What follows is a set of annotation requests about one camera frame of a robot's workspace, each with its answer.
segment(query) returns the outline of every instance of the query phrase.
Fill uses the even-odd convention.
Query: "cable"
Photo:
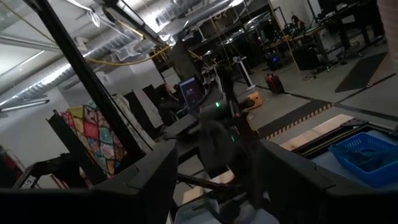
[[[217,36],[218,36],[218,39],[220,40],[220,43],[222,44],[222,40],[221,40],[220,34],[218,33],[218,29],[216,28],[216,25],[214,24],[213,18],[210,18],[210,21],[213,24],[214,30],[217,33]],[[232,67],[232,64],[229,61],[228,53],[226,52],[225,46],[223,44],[222,44],[222,46],[223,46],[223,49],[224,49],[224,52],[225,52],[226,59],[228,60],[229,65]]]
[[[145,141],[145,139],[142,137],[141,133],[136,129],[136,127],[134,127],[134,125],[132,125],[130,119],[127,118],[127,116],[124,114],[123,110],[119,107],[119,105],[115,102],[115,100],[113,99],[113,97],[111,96],[111,94],[108,92],[108,90],[105,88],[104,84],[102,82],[99,82],[99,86],[100,88],[102,88],[106,95],[109,97],[109,99],[112,101],[113,105],[116,107],[116,109],[119,111],[119,113],[121,113],[124,117],[124,119],[126,119],[126,121],[130,124],[130,126],[133,128],[133,130],[138,134],[138,136],[145,142],[145,144],[149,147],[149,149],[151,151],[153,151],[154,149],[149,145],[149,143],[147,141]]]
[[[93,24],[97,27],[100,28],[101,26],[101,19],[100,17],[94,12],[94,11],[87,11],[86,15],[88,18],[93,22]]]
[[[3,0],[0,0],[0,3],[7,8],[8,10],[10,10],[14,15],[16,15],[20,20],[24,21],[26,24],[28,24],[31,28],[33,28],[34,30],[36,30],[39,34],[41,34],[43,37],[45,37],[47,40],[51,41],[52,43],[56,42],[51,39],[49,36],[47,36],[46,34],[44,34],[42,31],[40,31],[38,28],[36,28],[35,26],[33,26],[29,21],[27,21],[25,18],[23,18],[21,15],[19,15],[16,11],[12,10],[9,5],[7,3],[5,3]],[[92,58],[86,58],[87,61],[93,62],[93,63],[99,63],[99,64],[103,64],[103,65],[112,65],[112,66],[129,66],[129,65],[137,65],[139,63],[142,62],[146,62],[148,60],[153,59],[154,57],[158,56],[158,54],[161,54],[162,52],[166,51],[167,49],[169,49],[170,46],[160,50],[159,52],[157,52],[156,54],[154,54],[153,56],[144,59],[144,60],[140,60],[138,62],[130,62],[130,63],[113,63],[113,62],[105,62],[105,61],[101,61],[101,60],[95,60]]]
[[[0,0],[0,3],[8,10],[10,10],[14,15],[16,15],[20,20],[26,22],[29,26],[31,26],[31,28],[33,28],[34,30],[36,30],[38,33],[40,33],[42,36],[44,36],[45,38],[47,38],[49,41],[51,42],[55,42],[54,40],[52,40],[49,36],[47,36],[46,34],[44,34],[42,31],[40,31],[38,28],[36,28],[35,26],[33,26],[30,22],[28,22],[26,19],[24,19],[21,15],[19,15],[16,11],[12,10],[11,7],[5,3],[3,0]]]
[[[277,17],[276,17],[275,12],[274,12],[274,6],[272,5],[271,0],[268,0],[268,4],[269,4],[270,7],[271,7],[271,13],[272,13],[272,15],[274,16],[275,20],[277,21],[280,31],[282,32],[283,36],[285,37],[285,36],[286,36],[286,35],[285,35],[285,32],[284,32],[282,26],[280,25],[279,21],[277,20]],[[298,74],[299,74],[300,77],[301,77],[301,71],[300,71],[300,69],[299,69],[299,65],[297,65],[296,59],[295,59],[294,56],[293,56],[293,50],[292,50],[292,48],[291,48],[291,46],[290,46],[290,44],[289,44],[289,41],[288,41],[287,39],[286,39],[286,43],[287,43],[287,46],[288,46],[288,48],[289,48],[289,52],[290,52],[290,54],[292,55],[293,62],[294,62],[294,64],[296,64],[296,67],[297,67],[297,70],[298,70]]]
[[[127,28],[127,29],[133,31],[134,33],[138,34],[140,37],[143,37],[143,36],[144,36],[144,34],[141,34],[140,32],[138,32],[137,30],[133,29],[133,28],[130,27],[129,25],[125,24],[124,22],[118,20],[118,23],[120,23],[120,24],[121,24],[122,26],[124,26],[125,28]]]
[[[155,58],[156,56],[160,55],[162,52],[166,51],[166,50],[169,49],[169,48],[170,48],[170,46],[165,47],[165,48],[163,48],[162,50],[158,51],[156,54],[150,56],[149,58],[144,59],[144,60],[140,60],[140,61],[138,61],[138,62],[114,63],[114,62],[105,62],[105,61],[101,61],[101,60],[95,60],[95,59],[92,59],[92,58],[88,58],[87,60],[90,61],[90,62],[94,62],[94,63],[100,63],[100,64],[103,64],[103,65],[112,65],[112,66],[137,65],[137,64],[139,64],[139,63],[146,62],[146,61],[148,61],[148,60],[151,60],[151,59]]]

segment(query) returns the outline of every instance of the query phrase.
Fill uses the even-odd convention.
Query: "ceiling pipe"
[[[31,40],[24,40],[16,37],[10,37],[2,34],[0,34],[0,44],[61,53],[61,50],[56,45],[53,44],[44,44],[40,42],[34,42]]]

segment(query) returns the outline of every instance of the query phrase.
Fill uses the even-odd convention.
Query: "computer monitor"
[[[181,82],[179,86],[188,108],[194,109],[197,107],[200,100],[203,98],[203,91],[195,77]]]

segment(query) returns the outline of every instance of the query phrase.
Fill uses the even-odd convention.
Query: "concrete floor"
[[[364,57],[381,52],[387,52],[387,45],[371,47],[364,52]],[[398,117],[398,95],[395,94],[395,84],[396,82],[398,83],[398,76],[390,77],[344,101],[342,100],[356,93],[358,90],[335,93],[335,88],[356,65],[358,60],[360,60],[360,58],[348,60],[348,64],[346,65],[338,64],[329,72],[319,74],[316,79],[308,81],[303,81],[303,77],[308,75],[308,72],[298,71],[294,63],[274,71],[273,73],[278,75],[281,79],[285,91],[296,96],[285,94],[275,95],[269,90],[257,88],[260,91],[264,104],[260,108],[251,111],[252,124],[256,128],[263,127],[271,121],[308,103],[309,100],[306,98],[313,98],[332,103],[337,102],[338,104],[272,138],[271,141],[281,144],[339,114],[347,114],[393,128],[397,124],[398,118],[386,119],[383,114]],[[270,73],[270,71],[262,71],[262,69],[264,69],[264,66],[255,68],[255,74],[251,76],[251,79],[255,85],[267,87],[264,77],[267,73]],[[389,55],[387,55],[384,65],[378,71],[377,80],[386,78],[392,73],[394,73],[394,69],[392,68]],[[236,83],[236,94],[244,94],[246,87],[245,84]],[[343,106],[347,106],[349,110],[346,110],[347,107],[339,107],[339,103]],[[197,158],[192,158],[180,165],[178,171],[183,174],[192,175],[202,169],[203,167],[200,161]],[[197,174],[197,177],[201,176],[203,176],[203,173]],[[176,186],[174,199],[177,204],[181,204],[183,193],[189,189],[190,187],[186,184],[178,184]]]

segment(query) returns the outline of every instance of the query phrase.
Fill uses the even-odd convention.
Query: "ceiling light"
[[[43,105],[50,102],[50,100],[41,100],[41,101],[36,101],[33,103],[26,103],[23,105],[19,105],[19,106],[11,106],[8,108],[0,108],[0,113],[4,113],[4,112],[9,112],[9,111],[14,111],[14,110],[20,110],[20,109],[24,109],[24,108],[30,108],[32,106],[39,106],[39,105]]]
[[[231,2],[231,4],[229,4],[229,6],[234,7],[237,6],[238,4],[241,4],[243,2],[243,0],[234,0]]]
[[[24,65],[24,64],[30,62],[31,60],[37,58],[37,57],[38,57],[39,55],[41,55],[42,53],[44,53],[44,50],[42,50],[42,51],[40,51],[39,53],[37,53],[37,54],[31,56],[31,57],[28,58],[26,61],[22,62],[19,66]]]

